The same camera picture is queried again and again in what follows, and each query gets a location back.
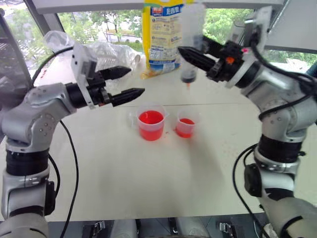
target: window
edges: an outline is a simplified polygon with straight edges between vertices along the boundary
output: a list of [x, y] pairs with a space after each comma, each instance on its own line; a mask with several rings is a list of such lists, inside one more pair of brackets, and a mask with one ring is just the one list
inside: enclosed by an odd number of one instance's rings
[[224, 44], [234, 21], [243, 21], [253, 9], [215, 8], [207, 9], [204, 35]]
[[316, 54], [290, 51], [265, 50], [264, 57], [283, 70], [305, 73], [315, 62]]
[[141, 10], [85, 11], [59, 13], [59, 19], [74, 40], [129, 45], [142, 52]]
[[45, 46], [43, 35], [23, 0], [0, 0], [13, 36], [24, 55], [31, 76], [41, 62], [52, 52]]

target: black cable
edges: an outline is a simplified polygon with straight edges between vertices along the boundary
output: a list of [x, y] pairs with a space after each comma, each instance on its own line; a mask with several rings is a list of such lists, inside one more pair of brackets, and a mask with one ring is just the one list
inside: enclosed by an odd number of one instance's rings
[[43, 68], [51, 59], [53, 59], [54, 57], [56, 57], [57, 55], [59, 55], [59, 54], [61, 54], [61, 53], [64, 53], [64, 52], [66, 52], [66, 51], [70, 51], [70, 50], [72, 50], [73, 48], [74, 48], [74, 47], [72, 46], [72, 47], [68, 47], [68, 48], [62, 49], [62, 50], [60, 50], [60, 51], [56, 51], [55, 53], [53, 53], [52, 55], [50, 55], [49, 57], [47, 57], [46, 60], [44, 60], [44, 61], [41, 63], [40, 67], [35, 71], [35, 73], [34, 73], [34, 75], [33, 75], [33, 77], [32, 77], [31, 88], [33, 88], [34, 82], [35, 82], [36, 78], [39, 76], [39, 74], [40, 74], [42, 68]]
[[56, 173], [56, 177], [57, 177], [57, 185], [56, 185], [56, 191], [55, 191], [55, 197], [57, 197], [58, 191], [59, 191], [59, 187], [60, 187], [60, 174], [59, 174], [58, 167], [57, 167], [54, 159], [52, 158], [52, 156], [50, 154], [49, 154], [49, 160], [50, 160], [51, 164], [54, 167], [54, 170], [55, 170], [55, 173]]
[[247, 160], [248, 156], [249, 156], [252, 152], [254, 152], [254, 149], [250, 150], [250, 151], [244, 156], [244, 158], [243, 158], [244, 167], [246, 167], [246, 165], [247, 165], [246, 160]]
[[[248, 210], [249, 214], [251, 215], [251, 217], [253, 218], [253, 220], [256, 222], [256, 225], [258, 226], [259, 229], [262, 230], [262, 225], [261, 223], [259, 222], [259, 220], [256, 218], [256, 216], [253, 214], [253, 212], [251, 211], [251, 209], [249, 208], [249, 206], [247, 205], [247, 203], [245, 202], [245, 200], [243, 199], [243, 197], [241, 196], [239, 190], [238, 190], [238, 187], [237, 187], [237, 184], [236, 184], [236, 168], [237, 168], [237, 165], [238, 165], [238, 162], [239, 160], [241, 159], [241, 157], [247, 153], [249, 150], [254, 150], [256, 148], [258, 144], [254, 144], [250, 147], [248, 147], [247, 149], [245, 149], [243, 152], [240, 153], [240, 155], [238, 156], [238, 158], [236, 159], [236, 161], [234, 162], [234, 165], [233, 165], [233, 169], [232, 169], [232, 183], [233, 183], [233, 187], [234, 187], [234, 190], [236, 191], [238, 197], [240, 198], [241, 202], [243, 203], [243, 205], [245, 206], [245, 208]], [[266, 231], [263, 231], [263, 234], [266, 238], [269, 238], [269, 235], [266, 233]]]
[[260, 238], [262, 238], [263, 237], [263, 233], [266, 233], [266, 231], [264, 230], [264, 227], [262, 227], [262, 229], [260, 230]]
[[73, 198], [72, 198], [71, 203], [70, 203], [70, 207], [69, 207], [69, 212], [68, 212], [68, 215], [67, 215], [67, 219], [66, 219], [66, 222], [65, 222], [63, 231], [61, 232], [61, 235], [60, 235], [60, 237], [63, 238], [64, 235], [65, 235], [65, 232], [66, 232], [66, 230], [67, 230], [67, 227], [68, 227], [68, 223], [69, 223], [69, 220], [70, 220], [71, 213], [72, 213], [72, 211], [73, 211], [73, 206], [74, 206], [74, 202], [75, 202], [76, 195], [77, 195], [78, 182], [79, 182], [79, 170], [78, 170], [77, 154], [76, 154], [75, 147], [74, 147], [74, 143], [73, 143], [73, 140], [72, 140], [71, 135], [70, 135], [70, 133], [69, 133], [69, 130], [67, 129], [67, 127], [65, 126], [65, 124], [63, 123], [62, 120], [60, 120], [60, 124], [64, 127], [64, 129], [65, 129], [65, 131], [66, 131], [66, 133], [67, 133], [67, 135], [68, 135], [69, 142], [70, 142], [71, 148], [72, 148], [73, 153], [74, 153], [75, 166], [76, 166], [76, 184], [75, 184], [75, 190], [74, 190]]
[[[265, 67], [277, 72], [277, 73], [280, 73], [280, 74], [283, 74], [285, 76], [288, 76], [290, 78], [293, 78], [294, 80], [298, 81], [299, 83], [304, 83], [308, 86], [311, 87], [311, 90], [309, 92], [309, 94], [305, 95], [304, 97], [298, 99], [298, 100], [295, 100], [293, 102], [290, 102], [290, 103], [287, 103], [287, 104], [284, 104], [284, 105], [281, 105], [281, 106], [278, 106], [278, 107], [275, 107], [275, 108], [272, 108], [272, 109], [269, 109], [265, 112], [262, 112], [260, 115], [259, 115], [259, 119], [262, 120], [264, 118], [265, 115], [269, 114], [269, 113], [272, 113], [272, 112], [276, 112], [276, 111], [279, 111], [281, 109], [284, 109], [284, 108], [288, 108], [288, 107], [292, 107], [296, 104], [299, 104], [301, 102], [303, 102], [304, 100], [308, 99], [310, 96], [313, 96], [315, 95], [316, 93], [316, 89], [317, 89], [317, 83], [316, 83], [316, 80], [311, 77], [310, 75], [306, 75], [306, 74], [303, 74], [303, 73], [295, 73], [295, 72], [287, 72], [287, 71], [284, 71], [278, 67], [275, 67], [274, 65], [270, 64], [269, 62], [267, 62], [262, 56], [261, 54], [259, 53], [258, 51], [258, 48], [257, 48], [257, 44], [252, 41], [251, 42], [251, 48], [252, 48], [252, 51], [253, 51], [253, 54], [254, 56], [257, 58], [257, 60]], [[305, 81], [303, 80], [302, 77], [305, 77], [306, 79], [310, 80], [310, 83], [308, 81]]]

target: measuring cup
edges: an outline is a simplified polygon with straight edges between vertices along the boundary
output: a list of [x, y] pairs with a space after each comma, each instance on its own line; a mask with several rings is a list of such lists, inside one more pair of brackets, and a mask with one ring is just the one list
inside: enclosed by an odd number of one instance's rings
[[136, 112], [140, 135], [149, 141], [159, 139], [163, 134], [164, 121], [168, 112], [162, 105], [146, 103]]
[[200, 122], [200, 113], [193, 108], [182, 108], [177, 113], [176, 133], [183, 138], [190, 138], [195, 126]]

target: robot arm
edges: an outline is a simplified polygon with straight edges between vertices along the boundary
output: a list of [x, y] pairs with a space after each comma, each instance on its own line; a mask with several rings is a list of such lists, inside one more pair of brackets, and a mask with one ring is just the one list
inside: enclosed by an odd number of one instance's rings
[[[245, 46], [257, 35], [257, 48], [264, 48], [269, 19], [270, 7], [264, 7], [246, 21]], [[310, 91], [305, 87], [311, 84], [262, 65], [250, 48], [232, 41], [222, 46], [204, 37], [204, 45], [203, 52], [216, 56], [217, 62], [194, 48], [179, 47], [179, 52], [209, 79], [240, 88], [261, 112], [262, 136], [254, 151], [255, 163], [245, 168], [246, 190], [259, 199], [279, 237], [316, 237], [317, 208], [293, 194], [302, 142], [317, 120], [316, 100], [307, 96]]]
[[112, 103], [118, 106], [139, 97], [144, 89], [128, 89], [111, 95], [107, 79], [120, 78], [130, 69], [117, 66], [95, 72], [97, 59], [76, 44], [72, 69], [77, 83], [57, 83], [30, 90], [23, 102], [2, 120], [7, 136], [3, 172], [0, 237], [48, 237], [44, 216], [55, 208], [54, 183], [49, 181], [49, 149], [58, 122], [77, 108]]

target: white table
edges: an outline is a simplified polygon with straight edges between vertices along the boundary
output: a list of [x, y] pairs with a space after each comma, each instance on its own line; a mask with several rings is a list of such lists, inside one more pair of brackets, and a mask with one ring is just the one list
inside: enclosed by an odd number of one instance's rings
[[[69, 61], [56, 59], [41, 83], [73, 81]], [[72, 221], [176, 216], [240, 214], [247, 211], [234, 192], [231, 173], [237, 155], [258, 142], [261, 124], [258, 110], [238, 89], [225, 89], [199, 71], [190, 91], [180, 81], [180, 71], [147, 80], [140, 79], [142, 67], [119, 83], [121, 90], [144, 87], [145, 93], [128, 104], [95, 110], [79, 109], [64, 119], [79, 160], [79, 188]], [[130, 112], [147, 101], [163, 104], [168, 117], [162, 138], [143, 140], [131, 127]], [[202, 115], [191, 139], [173, 131], [176, 113], [183, 106], [195, 107]], [[317, 128], [309, 129], [297, 178], [296, 196], [317, 205]], [[5, 168], [4, 143], [0, 166]], [[75, 186], [73, 153], [59, 125], [51, 154], [61, 173], [56, 209], [49, 221], [64, 221]], [[51, 179], [56, 180], [53, 168]], [[242, 162], [237, 170], [238, 187], [254, 212], [258, 200], [243, 188]]]

